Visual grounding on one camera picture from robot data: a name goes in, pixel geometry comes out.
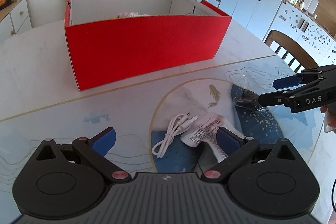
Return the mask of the operator right hand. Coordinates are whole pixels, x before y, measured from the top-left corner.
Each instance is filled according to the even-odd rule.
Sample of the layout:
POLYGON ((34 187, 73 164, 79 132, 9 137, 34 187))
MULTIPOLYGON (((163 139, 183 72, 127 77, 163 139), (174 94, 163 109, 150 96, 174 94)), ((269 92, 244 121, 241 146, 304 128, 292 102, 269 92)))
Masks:
POLYGON ((324 114, 323 130, 326 133, 336 133, 336 116, 329 112, 326 106, 320 108, 321 113, 324 114))

